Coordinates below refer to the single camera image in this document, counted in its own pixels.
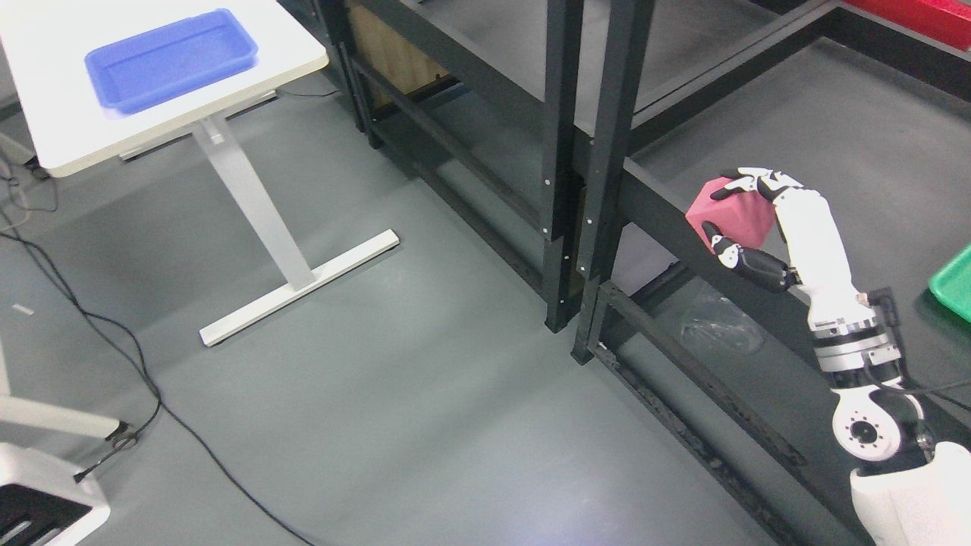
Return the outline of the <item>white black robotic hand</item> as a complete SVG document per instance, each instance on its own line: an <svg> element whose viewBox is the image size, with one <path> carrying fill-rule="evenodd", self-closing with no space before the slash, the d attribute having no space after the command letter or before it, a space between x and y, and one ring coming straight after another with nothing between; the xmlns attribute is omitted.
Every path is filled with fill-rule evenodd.
<svg viewBox="0 0 971 546"><path fill-rule="evenodd" d="M862 324L876 317L853 286L845 246L825 197L770 168L736 168L729 179L711 193L711 200L758 193L771 203L790 263L784 266L759 249L746 248L713 221L704 221L702 228L722 266L776 293L795 286L807 294L811 331Z"/></svg>

